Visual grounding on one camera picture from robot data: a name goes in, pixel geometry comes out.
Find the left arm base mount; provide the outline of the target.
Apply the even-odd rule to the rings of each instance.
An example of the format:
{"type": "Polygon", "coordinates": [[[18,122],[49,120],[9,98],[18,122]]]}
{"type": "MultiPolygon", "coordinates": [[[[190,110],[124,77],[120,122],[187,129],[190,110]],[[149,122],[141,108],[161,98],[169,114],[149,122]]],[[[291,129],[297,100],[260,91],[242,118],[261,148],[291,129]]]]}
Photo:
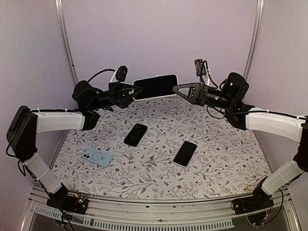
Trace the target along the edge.
{"type": "Polygon", "coordinates": [[[50,194],[47,206],[57,208],[60,211],[86,214],[89,200],[85,195],[68,195],[67,193],[50,194]]]}

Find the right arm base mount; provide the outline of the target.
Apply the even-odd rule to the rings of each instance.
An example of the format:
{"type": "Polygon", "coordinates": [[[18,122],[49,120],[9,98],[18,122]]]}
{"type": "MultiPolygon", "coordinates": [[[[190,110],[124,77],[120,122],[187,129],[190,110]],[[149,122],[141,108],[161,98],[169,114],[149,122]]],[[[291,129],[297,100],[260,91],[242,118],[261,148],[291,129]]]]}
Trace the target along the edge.
{"type": "Polygon", "coordinates": [[[263,226],[270,222],[270,216],[273,212],[274,201],[270,195],[266,193],[253,193],[249,197],[234,199],[231,202],[231,209],[236,215],[247,214],[248,222],[253,226],[263,226]]]}

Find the white cased phone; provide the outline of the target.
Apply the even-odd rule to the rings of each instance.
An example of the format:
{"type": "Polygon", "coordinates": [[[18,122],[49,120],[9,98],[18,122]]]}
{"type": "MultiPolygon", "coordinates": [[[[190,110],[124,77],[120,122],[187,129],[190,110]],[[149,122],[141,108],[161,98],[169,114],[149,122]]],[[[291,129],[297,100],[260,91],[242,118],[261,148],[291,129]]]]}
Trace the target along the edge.
{"type": "Polygon", "coordinates": [[[142,87],[142,92],[138,93],[133,99],[134,101],[142,101],[175,96],[176,94],[172,89],[178,85],[179,81],[176,74],[137,79],[133,82],[133,86],[142,87]]]}

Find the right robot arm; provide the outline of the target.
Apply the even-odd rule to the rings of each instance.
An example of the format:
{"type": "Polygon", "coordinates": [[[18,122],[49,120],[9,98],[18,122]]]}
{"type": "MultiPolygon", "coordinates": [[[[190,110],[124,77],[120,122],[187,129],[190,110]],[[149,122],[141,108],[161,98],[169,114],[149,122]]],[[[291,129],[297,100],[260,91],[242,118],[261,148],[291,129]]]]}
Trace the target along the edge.
{"type": "Polygon", "coordinates": [[[218,110],[234,128],[262,131],[299,143],[295,156],[265,177],[254,189],[253,196],[249,198],[249,206],[259,210],[274,192],[307,172],[308,119],[243,103],[248,88],[248,83],[241,75],[231,72],[219,90],[202,82],[174,86],[172,90],[191,104],[208,105],[218,110]]]}

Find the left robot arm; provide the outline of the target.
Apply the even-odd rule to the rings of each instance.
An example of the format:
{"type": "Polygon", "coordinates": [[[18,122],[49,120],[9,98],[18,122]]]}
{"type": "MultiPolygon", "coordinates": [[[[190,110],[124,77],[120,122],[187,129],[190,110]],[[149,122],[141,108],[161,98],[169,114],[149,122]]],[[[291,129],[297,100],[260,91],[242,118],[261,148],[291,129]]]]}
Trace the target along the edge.
{"type": "Polygon", "coordinates": [[[111,82],[108,88],[108,91],[102,91],[88,81],[79,82],[72,94],[77,109],[30,109],[20,106],[7,131],[8,146],[13,151],[13,157],[44,186],[61,209],[70,207],[71,197],[67,188],[39,156],[36,136],[50,131],[92,130],[100,118],[97,110],[113,111],[113,106],[127,108],[133,98],[142,92],[142,87],[121,82],[111,82]]]}

